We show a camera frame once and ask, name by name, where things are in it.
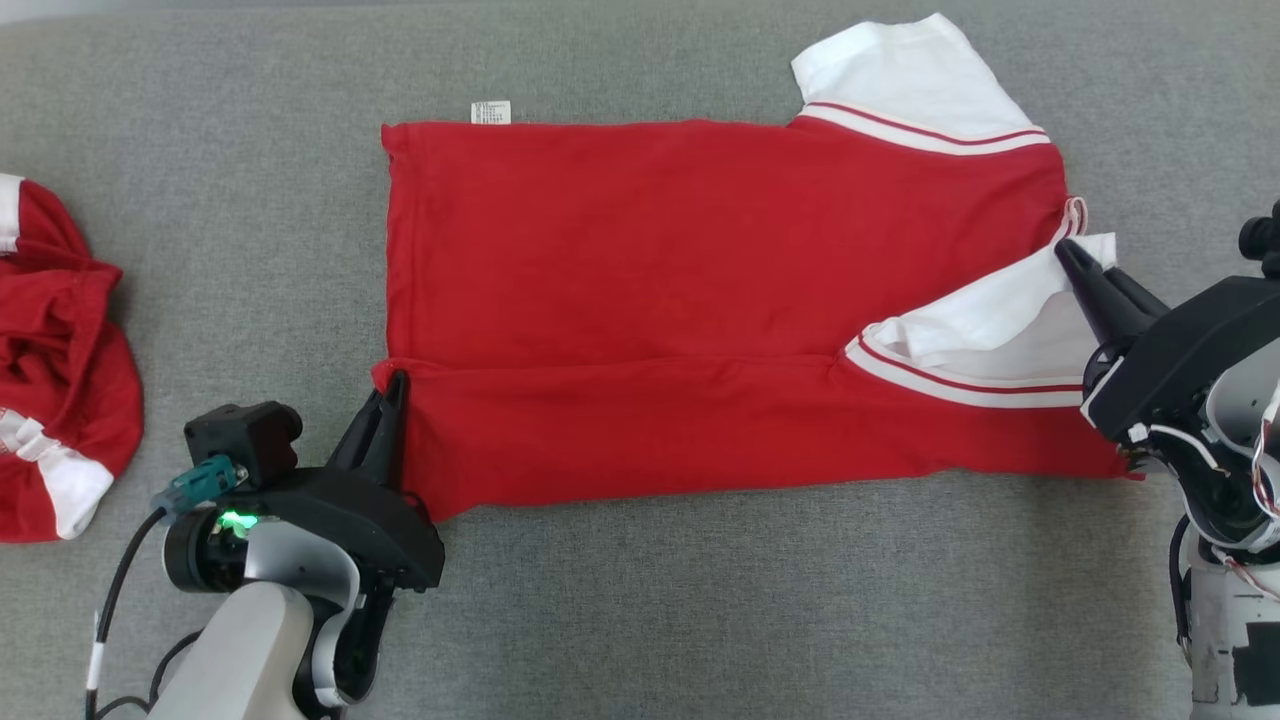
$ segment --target wire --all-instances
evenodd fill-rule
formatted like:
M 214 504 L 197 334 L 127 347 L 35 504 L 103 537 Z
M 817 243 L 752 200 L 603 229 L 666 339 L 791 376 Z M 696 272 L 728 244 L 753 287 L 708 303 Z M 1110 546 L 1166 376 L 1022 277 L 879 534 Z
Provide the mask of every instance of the wire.
M 1197 438 L 1196 436 L 1179 430 L 1178 428 L 1170 428 L 1169 425 L 1148 425 L 1147 430 L 1152 433 L 1162 433 L 1170 437 L 1175 437 L 1185 442 L 1187 445 L 1190 445 L 1192 447 L 1199 451 L 1201 457 L 1204 459 L 1204 462 L 1207 462 L 1210 468 L 1217 470 L 1219 473 L 1224 471 L 1222 466 L 1219 465 L 1217 460 L 1213 457 L 1213 454 L 1210 452 L 1208 448 L 1204 447 L 1204 443 L 1201 442 L 1199 438 Z
M 125 705 L 136 705 L 136 706 L 138 706 L 138 707 L 142 708 L 142 712 L 151 712 L 151 703 L 148 703 L 147 701 L 142 700 L 141 697 L 134 697 L 134 696 L 127 694 L 124 697 L 118 697 L 118 698 L 113 700 L 111 702 L 106 703 L 105 706 L 102 706 L 102 710 L 99 710 L 97 714 L 93 717 L 95 717 L 95 720 L 102 720 L 113 710 L 124 707 Z
M 195 633 L 182 638 L 175 646 L 169 648 L 169 652 L 164 653 L 164 657 L 160 660 L 160 665 L 156 665 L 155 675 L 151 675 L 151 692 L 147 693 L 151 706 L 155 706 L 156 701 L 160 700 L 160 683 L 164 682 L 164 671 L 169 669 L 169 664 L 173 662 L 174 657 L 178 657 L 179 652 L 187 650 L 192 643 L 200 639 L 200 633 L 204 633 L 204 630 L 196 630 Z
M 128 574 L 129 565 L 133 565 L 133 557 L 137 556 L 138 548 L 142 547 L 142 541 L 147 537 L 147 533 L 151 532 L 151 528 L 155 528 L 156 523 L 164 518 L 164 515 L 165 510 L 163 507 L 155 510 L 151 515 L 147 515 L 147 519 L 138 525 L 133 537 L 129 538 L 129 544 L 124 547 L 124 555 L 120 556 L 120 562 L 115 566 L 115 575 L 111 578 L 111 587 L 106 591 L 106 601 L 102 602 L 102 612 L 97 616 L 97 629 L 93 634 L 93 651 L 90 655 L 88 679 L 84 683 L 84 720 L 99 720 L 97 680 L 102 671 L 102 655 L 106 650 L 106 635 L 111 630 L 111 619 L 115 616 L 115 603 L 120 600 L 120 588 L 124 585 L 124 575 Z
M 1174 528 L 1174 537 L 1169 541 L 1169 589 L 1174 593 L 1174 623 L 1178 625 L 1178 644 L 1183 648 L 1183 656 L 1189 665 L 1192 661 L 1190 624 L 1187 621 L 1187 587 L 1183 583 L 1180 559 L 1183 555 L 1183 537 L 1187 536 L 1187 527 L 1190 519 L 1183 515 Z
M 1233 573 L 1235 573 L 1235 577 L 1239 578 L 1240 580 L 1243 580 L 1244 584 L 1247 584 L 1251 588 L 1258 591 L 1265 597 L 1267 597 L 1267 598 L 1270 598 L 1270 600 L 1272 600 L 1275 602 L 1280 602 L 1280 593 L 1277 593 L 1276 591 L 1274 591 L 1274 589 L 1263 585 L 1262 583 L 1260 583 L 1258 579 L 1254 578 L 1253 574 L 1249 573 L 1248 569 L 1245 569 L 1244 565 L 1242 565 L 1239 560 L 1231 557 L 1230 555 L 1226 553 L 1226 551 L 1224 551 L 1222 548 L 1220 548 L 1217 546 L 1212 546 L 1212 550 L 1213 550 L 1213 557 L 1217 557 L 1219 562 L 1221 562 L 1222 565 L 1226 565 L 1228 569 L 1230 569 Z
M 1262 456 L 1266 454 L 1267 441 L 1271 439 L 1271 425 L 1276 414 L 1280 413 L 1280 382 L 1276 383 L 1271 393 L 1271 401 L 1262 410 L 1262 420 L 1258 423 L 1258 437 L 1253 441 L 1253 456 L 1249 459 L 1249 479 L 1253 483 L 1253 501 L 1272 520 L 1280 520 L 1280 507 L 1276 506 L 1276 489 L 1271 478 L 1262 470 Z

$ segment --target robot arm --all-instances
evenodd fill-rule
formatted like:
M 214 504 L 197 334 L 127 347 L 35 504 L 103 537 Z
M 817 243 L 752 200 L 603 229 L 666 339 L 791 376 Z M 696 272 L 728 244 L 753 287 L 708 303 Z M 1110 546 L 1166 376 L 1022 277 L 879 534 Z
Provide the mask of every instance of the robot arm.
M 1280 719 L 1280 202 L 1272 215 L 1240 232 L 1263 278 L 1226 278 L 1174 309 L 1070 240 L 1055 250 L 1100 343 L 1082 414 L 1183 493 L 1170 582 L 1193 720 Z
M 154 502 L 173 519 L 165 570 L 230 594 L 151 717 L 337 719 L 367 696 L 393 593 L 438 587 L 444 565 L 425 507 L 398 489 L 407 392 L 403 374 L 374 392 L 323 468 L 296 468 L 301 421 L 276 402 L 187 424 L 196 469 Z M 210 478 L 214 505 L 187 510 Z

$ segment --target red and white cloth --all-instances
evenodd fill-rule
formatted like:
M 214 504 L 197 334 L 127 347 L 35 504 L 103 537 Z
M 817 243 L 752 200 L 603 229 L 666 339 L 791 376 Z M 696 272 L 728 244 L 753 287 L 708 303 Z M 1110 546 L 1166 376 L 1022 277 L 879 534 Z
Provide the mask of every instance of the red and white cloth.
M 0 542 L 79 536 L 138 446 L 119 279 L 54 193 L 0 174 Z
M 741 123 L 384 128 L 404 482 L 480 503 L 982 471 L 1115 477 L 1044 131 L 942 15 L 792 63 Z

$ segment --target green led light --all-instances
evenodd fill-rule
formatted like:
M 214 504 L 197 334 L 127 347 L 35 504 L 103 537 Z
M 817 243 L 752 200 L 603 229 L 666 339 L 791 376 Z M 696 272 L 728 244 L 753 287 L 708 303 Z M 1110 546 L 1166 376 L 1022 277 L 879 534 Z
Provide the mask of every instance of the green led light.
M 218 518 L 218 524 L 221 525 L 223 529 L 236 533 L 236 537 L 244 539 L 248 537 L 248 532 L 253 529 L 253 525 L 257 524 L 257 516 L 241 515 L 234 510 L 228 510 Z

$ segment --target gray table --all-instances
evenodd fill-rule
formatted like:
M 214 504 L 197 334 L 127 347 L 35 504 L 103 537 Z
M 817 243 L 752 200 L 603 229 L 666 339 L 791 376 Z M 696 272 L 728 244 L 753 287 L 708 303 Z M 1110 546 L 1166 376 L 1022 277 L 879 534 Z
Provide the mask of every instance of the gray table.
M 383 122 L 783 123 L 788 60 L 859 19 L 942 9 L 1066 155 L 1092 225 L 1169 301 L 1248 268 L 1280 195 L 1280 5 L 438 5 L 236 10 L 0 28 L 0 169 L 67 201 L 124 268 L 147 434 L 84 537 L 0 548 L 4 715 L 77 716 L 92 614 L 179 428 L 221 402 L 298 407 L 305 461 L 383 355 Z M 1178 717 L 1166 482 L 950 473 L 544 510 L 442 532 L 355 717 Z M 104 696 L 145 689 L 216 598 L 148 542 Z

